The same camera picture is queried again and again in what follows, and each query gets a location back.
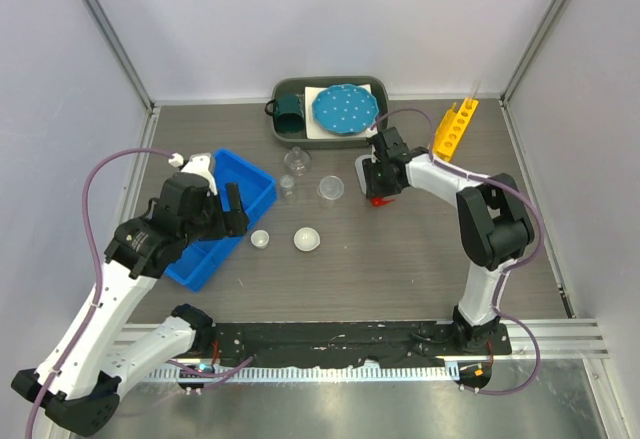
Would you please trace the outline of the dark green mug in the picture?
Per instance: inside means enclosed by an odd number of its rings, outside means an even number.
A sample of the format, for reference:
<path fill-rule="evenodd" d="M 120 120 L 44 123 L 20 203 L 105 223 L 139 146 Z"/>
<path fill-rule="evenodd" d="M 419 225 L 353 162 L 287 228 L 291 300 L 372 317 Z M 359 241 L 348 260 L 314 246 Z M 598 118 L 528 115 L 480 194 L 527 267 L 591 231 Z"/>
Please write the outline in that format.
<path fill-rule="evenodd" d="M 264 112 L 272 118 L 274 129 L 279 134 L 301 132 L 305 127 L 303 99 L 297 94 L 286 94 L 274 98 L 264 106 Z"/>

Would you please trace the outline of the white squeeze bottle red cap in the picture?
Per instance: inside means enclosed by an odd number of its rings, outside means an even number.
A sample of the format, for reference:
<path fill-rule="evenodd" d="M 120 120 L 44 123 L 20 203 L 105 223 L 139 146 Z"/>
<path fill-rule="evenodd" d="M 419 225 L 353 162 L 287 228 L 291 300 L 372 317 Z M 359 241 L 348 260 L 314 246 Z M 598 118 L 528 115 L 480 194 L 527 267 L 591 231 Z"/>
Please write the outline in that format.
<path fill-rule="evenodd" d="M 370 204 L 373 207 L 383 207 L 387 204 L 390 204 L 392 202 L 394 202 L 394 199 L 390 199 L 390 198 L 382 198 L 382 197 L 373 197 L 373 198 L 369 198 L 366 193 L 367 193 L 367 185 L 366 185 L 366 180 L 365 180 L 365 174 L 364 174 L 364 167 L 363 167 L 363 162 L 366 159 L 369 159 L 370 156 L 365 154 L 365 155 L 361 155 L 358 158 L 355 159 L 354 162 L 354 166 L 355 166 L 355 171 L 356 171 L 356 176 L 358 179 L 358 184 L 361 190 L 361 193 L 365 196 L 365 198 L 370 202 Z"/>

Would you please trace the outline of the blue plastic divided bin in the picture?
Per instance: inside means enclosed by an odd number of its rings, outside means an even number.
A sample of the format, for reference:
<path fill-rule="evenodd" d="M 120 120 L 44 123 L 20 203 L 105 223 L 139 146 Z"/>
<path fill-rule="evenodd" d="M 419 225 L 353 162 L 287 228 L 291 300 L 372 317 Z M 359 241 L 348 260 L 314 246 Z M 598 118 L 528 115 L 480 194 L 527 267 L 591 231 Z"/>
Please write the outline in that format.
<path fill-rule="evenodd" d="M 212 159 L 223 231 L 233 235 L 197 241 L 168 266 L 166 274 L 193 292 L 202 289 L 277 199 L 276 181 L 262 169 L 227 149 L 217 150 Z"/>

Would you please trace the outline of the white evaporating dish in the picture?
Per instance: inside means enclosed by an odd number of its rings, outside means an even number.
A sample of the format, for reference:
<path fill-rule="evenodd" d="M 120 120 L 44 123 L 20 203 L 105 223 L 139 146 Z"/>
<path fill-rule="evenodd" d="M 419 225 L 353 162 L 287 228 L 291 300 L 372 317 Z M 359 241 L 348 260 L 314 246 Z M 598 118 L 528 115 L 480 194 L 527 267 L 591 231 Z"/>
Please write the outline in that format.
<path fill-rule="evenodd" d="M 302 227 L 295 232 L 293 243 L 301 252 L 312 252 L 320 246 L 321 238 L 314 228 Z"/>

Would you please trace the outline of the yellow test tube rack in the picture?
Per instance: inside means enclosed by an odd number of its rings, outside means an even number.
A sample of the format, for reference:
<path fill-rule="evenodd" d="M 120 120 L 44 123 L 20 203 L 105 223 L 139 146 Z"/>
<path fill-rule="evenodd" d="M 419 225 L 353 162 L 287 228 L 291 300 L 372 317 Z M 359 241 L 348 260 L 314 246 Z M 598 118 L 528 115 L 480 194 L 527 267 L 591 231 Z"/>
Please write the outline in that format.
<path fill-rule="evenodd" d="M 460 105 L 454 103 L 446 111 L 433 141 L 433 152 L 439 159 L 445 162 L 453 159 L 478 105 L 477 99 L 467 97 Z"/>

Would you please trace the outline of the white square paper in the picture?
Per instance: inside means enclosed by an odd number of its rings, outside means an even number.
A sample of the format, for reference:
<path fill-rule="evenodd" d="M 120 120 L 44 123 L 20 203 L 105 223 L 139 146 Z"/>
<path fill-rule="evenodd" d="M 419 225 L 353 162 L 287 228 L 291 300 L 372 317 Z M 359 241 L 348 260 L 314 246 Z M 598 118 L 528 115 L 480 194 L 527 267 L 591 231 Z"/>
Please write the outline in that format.
<path fill-rule="evenodd" d="M 337 84 L 353 84 L 353 85 L 370 85 L 371 86 L 371 92 L 373 94 L 373 85 L 371 82 L 339 82 Z M 369 133 L 367 137 L 359 137 L 359 136 L 331 136 L 327 133 L 322 133 L 316 126 L 314 126 L 311 123 L 311 115 L 310 115 L 310 102 L 311 100 L 315 97 L 315 94 L 317 92 L 319 92 L 321 89 L 324 89 L 326 87 L 329 86 L 322 86 L 322 87 L 312 87 L 312 86 L 306 86 L 304 88 L 304 92 L 303 92 L 303 99 L 304 99 L 304 112 L 305 112 L 305 133 L 306 133 L 306 137 L 310 140 L 360 140 L 360 139 L 368 139 L 369 137 L 373 136 L 374 133 L 376 132 L 376 127 L 373 130 L 372 133 Z M 383 106 L 383 100 L 382 99 L 378 99 L 376 96 L 375 98 L 378 101 L 378 105 L 380 108 L 380 113 L 379 115 L 382 113 L 382 106 Z"/>

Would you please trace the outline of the clear glass test tube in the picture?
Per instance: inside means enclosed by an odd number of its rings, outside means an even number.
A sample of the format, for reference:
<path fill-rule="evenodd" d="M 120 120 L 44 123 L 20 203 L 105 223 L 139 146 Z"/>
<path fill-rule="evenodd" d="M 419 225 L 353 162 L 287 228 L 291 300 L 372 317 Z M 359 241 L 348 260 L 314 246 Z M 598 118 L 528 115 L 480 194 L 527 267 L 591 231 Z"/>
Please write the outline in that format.
<path fill-rule="evenodd" d="M 471 91 L 468 96 L 468 102 L 470 103 L 471 106 L 473 106 L 477 101 L 477 96 L 478 96 L 478 92 L 481 87 L 481 84 L 482 84 L 482 81 L 480 79 L 476 79 L 472 84 Z"/>

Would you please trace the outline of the blue dotted plate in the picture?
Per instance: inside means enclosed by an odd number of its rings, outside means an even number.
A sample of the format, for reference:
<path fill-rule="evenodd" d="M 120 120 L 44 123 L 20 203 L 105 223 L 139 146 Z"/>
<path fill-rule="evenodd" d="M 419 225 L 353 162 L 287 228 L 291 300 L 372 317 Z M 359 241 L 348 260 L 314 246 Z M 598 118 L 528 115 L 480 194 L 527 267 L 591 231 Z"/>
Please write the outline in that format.
<path fill-rule="evenodd" d="M 331 136 L 367 137 L 379 113 L 370 85 L 332 85 L 317 92 L 310 102 L 311 123 Z"/>

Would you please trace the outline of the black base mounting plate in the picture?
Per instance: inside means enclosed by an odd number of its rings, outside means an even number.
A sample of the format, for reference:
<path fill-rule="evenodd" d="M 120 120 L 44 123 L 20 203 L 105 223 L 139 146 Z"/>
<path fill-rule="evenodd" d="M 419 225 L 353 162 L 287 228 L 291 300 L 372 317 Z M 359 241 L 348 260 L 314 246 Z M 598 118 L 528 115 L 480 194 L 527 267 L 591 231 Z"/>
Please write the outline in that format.
<path fill-rule="evenodd" d="M 447 356 L 508 356 L 505 325 L 468 339 L 448 322 L 218 323 L 180 359 L 217 359 L 235 367 L 345 369 L 372 360 L 382 368 L 440 364 Z"/>

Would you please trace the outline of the grey plastic tray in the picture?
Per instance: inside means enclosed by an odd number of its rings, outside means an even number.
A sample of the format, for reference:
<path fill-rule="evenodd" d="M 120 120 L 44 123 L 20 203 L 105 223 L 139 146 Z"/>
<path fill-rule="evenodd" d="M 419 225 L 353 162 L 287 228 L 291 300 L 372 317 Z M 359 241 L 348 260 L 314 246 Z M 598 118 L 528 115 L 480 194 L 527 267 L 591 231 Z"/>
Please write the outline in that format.
<path fill-rule="evenodd" d="M 320 76 L 280 81 L 265 104 L 271 132 L 287 147 L 346 149 L 368 145 L 387 127 L 388 94 L 372 76 Z"/>

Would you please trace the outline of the clear plastic beaker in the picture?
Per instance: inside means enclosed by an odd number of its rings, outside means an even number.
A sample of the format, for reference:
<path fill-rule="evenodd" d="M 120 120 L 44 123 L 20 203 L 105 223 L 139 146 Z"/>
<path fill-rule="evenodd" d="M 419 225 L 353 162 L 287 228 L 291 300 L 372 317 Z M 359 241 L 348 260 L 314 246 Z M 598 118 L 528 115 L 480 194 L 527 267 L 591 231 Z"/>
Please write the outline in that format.
<path fill-rule="evenodd" d="M 319 181 L 317 194 L 319 204 L 325 209 L 331 209 L 342 198 L 344 183 L 335 175 L 325 176 Z"/>

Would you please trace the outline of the small clear glass flask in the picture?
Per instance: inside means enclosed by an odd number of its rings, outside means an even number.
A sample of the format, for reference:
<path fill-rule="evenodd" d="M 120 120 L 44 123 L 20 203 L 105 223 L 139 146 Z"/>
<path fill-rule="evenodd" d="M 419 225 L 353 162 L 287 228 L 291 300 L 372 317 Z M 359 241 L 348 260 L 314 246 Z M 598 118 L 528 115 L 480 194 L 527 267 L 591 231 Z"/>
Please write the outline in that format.
<path fill-rule="evenodd" d="M 285 204 L 294 204 L 297 200 L 296 182 L 293 176 L 283 175 L 279 179 L 280 199 Z"/>

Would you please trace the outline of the clear round glass flask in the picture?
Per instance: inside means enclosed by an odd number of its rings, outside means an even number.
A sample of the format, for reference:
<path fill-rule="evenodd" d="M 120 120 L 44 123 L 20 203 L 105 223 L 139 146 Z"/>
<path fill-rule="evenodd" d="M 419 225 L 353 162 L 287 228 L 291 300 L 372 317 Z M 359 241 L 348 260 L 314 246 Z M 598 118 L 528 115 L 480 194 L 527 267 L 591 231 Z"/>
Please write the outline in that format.
<path fill-rule="evenodd" d="M 311 156 L 300 147 L 293 147 L 285 154 L 283 163 L 290 175 L 300 177 L 309 172 Z"/>

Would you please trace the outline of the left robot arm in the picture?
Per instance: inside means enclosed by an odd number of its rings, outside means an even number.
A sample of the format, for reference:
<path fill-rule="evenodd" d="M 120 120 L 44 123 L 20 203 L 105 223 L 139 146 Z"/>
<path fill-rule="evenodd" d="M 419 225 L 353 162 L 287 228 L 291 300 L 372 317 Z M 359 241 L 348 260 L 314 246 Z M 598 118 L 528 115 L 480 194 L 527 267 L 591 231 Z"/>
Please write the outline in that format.
<path fill-rule="evenodd" d="M 116 228 L 92 292 L 49 358 L 16 373 L 11 387 L 32 403 L 30 414 L 42 412 L 57 426 L 90 437 L 152 369 L 183 353 L 205 356 L 215 326 L 189 304 L 175 307 L 127 356 L 107 354 L 137 304 L 191 244 L 241 237 L 248 225 L 237 184 L 226 184 L 220 195 L 213 182 L 197 174 L 167 179 L 143 215 Z"/>

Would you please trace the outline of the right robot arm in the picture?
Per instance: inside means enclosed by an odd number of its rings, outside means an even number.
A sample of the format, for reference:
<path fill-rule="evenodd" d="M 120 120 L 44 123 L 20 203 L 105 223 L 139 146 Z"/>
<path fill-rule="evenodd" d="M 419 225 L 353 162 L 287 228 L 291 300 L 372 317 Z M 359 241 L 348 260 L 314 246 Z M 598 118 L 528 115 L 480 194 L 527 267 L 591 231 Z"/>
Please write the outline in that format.
<path fill-rule="evenodd" d="M 497 332 L 506 280 L 535 239 L 527 199 L 510 175 L 476 174 L 436 158 L 425 147 L 411 149 L 396 128 L 374 134 L 368 143 L 372 152 L 356 163 L 367 199 L 384 200 L 413 188 L 455 208 L 470 266 L 454 307 L 451 339 L 460 352 L 477 352 Z"/>

